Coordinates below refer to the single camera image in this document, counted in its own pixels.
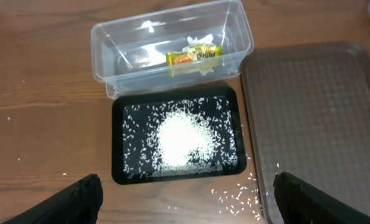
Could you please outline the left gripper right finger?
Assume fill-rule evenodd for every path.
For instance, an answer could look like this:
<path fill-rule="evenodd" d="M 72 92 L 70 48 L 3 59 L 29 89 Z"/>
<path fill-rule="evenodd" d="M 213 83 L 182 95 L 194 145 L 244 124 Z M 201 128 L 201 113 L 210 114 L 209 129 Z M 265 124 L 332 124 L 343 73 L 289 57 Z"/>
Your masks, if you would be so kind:
<path fill-rule="evenodd" d="M 273 187 L 285 224 L 370 224 L 370 216 L 289 172 L 277 174 Z"/>

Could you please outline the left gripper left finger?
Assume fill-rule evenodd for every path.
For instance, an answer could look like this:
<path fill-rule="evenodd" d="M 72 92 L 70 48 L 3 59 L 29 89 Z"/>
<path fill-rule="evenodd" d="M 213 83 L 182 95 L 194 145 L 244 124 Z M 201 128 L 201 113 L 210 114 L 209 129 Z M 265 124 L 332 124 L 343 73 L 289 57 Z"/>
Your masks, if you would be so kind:
<path fill-rule="evenodd" d="M 101 180 L 90 174 L 5 224 L 96 224 L 102 203 Z"/>

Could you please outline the yellow snack wrapper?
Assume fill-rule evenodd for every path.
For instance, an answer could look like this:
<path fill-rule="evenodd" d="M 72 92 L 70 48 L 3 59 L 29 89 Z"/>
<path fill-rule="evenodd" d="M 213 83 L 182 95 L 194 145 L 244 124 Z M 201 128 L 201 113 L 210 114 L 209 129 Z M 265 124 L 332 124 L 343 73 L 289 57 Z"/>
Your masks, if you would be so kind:
<path fill-rule="evenodd" d="M 182 52 L 169 52 L 166 54 L 166 63 L 176 65 L 180 63 L 195 62 L 207 58 L 214 58 L 223 55 L 222 46 L 196 45 L 188 47 Z"/>

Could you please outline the white tissue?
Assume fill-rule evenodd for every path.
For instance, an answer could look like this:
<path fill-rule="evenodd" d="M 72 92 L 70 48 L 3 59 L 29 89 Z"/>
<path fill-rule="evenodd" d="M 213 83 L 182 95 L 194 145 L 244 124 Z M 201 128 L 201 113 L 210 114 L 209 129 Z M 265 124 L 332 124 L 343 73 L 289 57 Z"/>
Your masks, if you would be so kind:
<path fill-rule="evenodd" d="M 209 46 L 209 47 L 215 46 L 215 44 L 213 43 L 213 40 L 214 40 L 214 37 L 213 37 L 212 34 L 208 34 L 208 35 L 206 35 L 205 37 L 203 37 L 201 39 L 198 39 L 197 37 L 188 36 L 187 37 L 188 45 L 185 46 L 182 49 L 182 51 L 188 51 L 191 48 L 197 47 L 197 46 L 200 46 L 200 45 L 201 46 Z"/>

